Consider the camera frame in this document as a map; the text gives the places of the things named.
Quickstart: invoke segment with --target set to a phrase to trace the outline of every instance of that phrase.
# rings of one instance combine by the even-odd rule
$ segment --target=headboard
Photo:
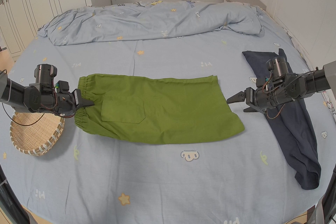
[[[336,0],[272,0],[266,11],[288,30],[311,70],[336,60]]]

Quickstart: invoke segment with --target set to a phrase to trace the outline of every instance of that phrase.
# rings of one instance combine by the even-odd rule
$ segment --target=green shorts
[[[78,82],[95,105],[79,109],[76,125],[89,134],[148,144],[190,144],[229,138],[244,130],[217,76],[149,79],[93,74]]]

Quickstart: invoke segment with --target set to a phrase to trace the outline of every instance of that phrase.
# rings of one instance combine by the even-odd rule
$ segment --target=bed sheet
[[[93,42],[57,47],[38,36],[9,77],[34,83],[37,64],[58,69],[69,81],[93,73],[158,78],[217,75],[226,98],[255,87],[242,51],[283,48],[294,72],[307,65],[286,32],[265,12],[264,37],[229,30],[181,38]],[[74,120],[43,156],[16,150],[10,119],[0,110],[1,166],[22,205],[55,223],[282,224],[316,204],[336,162],[336,124],[321,94],[305,100],[317,136],[320,186],[303,190],[295,180],[265,117],[230,104],[245,126],[242,133],[213,143],[147,145],[90,135]],[[6,106],[12,114],[13,109]]]

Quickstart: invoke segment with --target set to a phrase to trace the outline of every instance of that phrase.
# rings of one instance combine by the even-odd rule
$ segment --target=patch pocket
[[[138,97],[104,96],[101,120],[125,123],[140,123],[145,119],[143,101]]]

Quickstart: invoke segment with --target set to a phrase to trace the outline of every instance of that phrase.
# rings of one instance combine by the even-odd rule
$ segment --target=woven bamboo basket
[[[40,113],[15,112],[13,120],[28,125],[37,121]],[[64,118],[46,113],[32,126],[21,126],[11,121],[10,139],[15,148],[22,153],[41,156],[57,142],[64,129]]]

